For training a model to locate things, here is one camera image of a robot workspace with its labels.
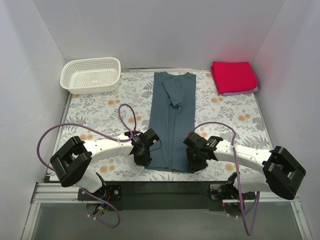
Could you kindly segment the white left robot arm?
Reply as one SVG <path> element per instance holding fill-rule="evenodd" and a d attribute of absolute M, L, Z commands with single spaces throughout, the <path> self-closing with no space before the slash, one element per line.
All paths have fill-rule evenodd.
<path fill-rule="evenodd" d="M 151 161 L 151 147 L 160 141 L 153 129 L 146 132 L 127 131 L 115 140 L 81 140 L 71 137 L 50 159 L 50 164 L 63 188 L 78 186 L 96 197 L 105 198 L 110 190 L 99 173 L 89 165 L 103 159 L 132 155 L 138 166 L 146 167 Z"/>

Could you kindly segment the dark teal t shirt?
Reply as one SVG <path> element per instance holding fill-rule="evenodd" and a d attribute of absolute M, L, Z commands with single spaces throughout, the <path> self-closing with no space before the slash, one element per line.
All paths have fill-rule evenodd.
<path fill-rule="evenodd" d="M 149 128 L 158 135 L 162 146 L 150 148 L 149 170 L 189 172 L 187 146 L 183 141 L 195 127 L 196 75 L 171 75 L 156 72 Z"/>

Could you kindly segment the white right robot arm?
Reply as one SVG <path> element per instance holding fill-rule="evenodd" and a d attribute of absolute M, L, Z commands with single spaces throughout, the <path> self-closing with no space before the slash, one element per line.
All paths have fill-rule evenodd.
<path fill-rule="evenodd" d="M 293 200 L 306 175 L 306 170 L 284 147 L 256 149 L 242 145 L 232 146 L 221 137 L 205 139 L 190 132 L 183 142 L 187 148 L 189 169 L 192 172 L 204 170 L 208 160 L 237 163 L 253 171 L 241 173 L 239 180 L 233 181 L 236 189 L 241 184 L 241 192 L 273 192 L 277 196 Z"/>

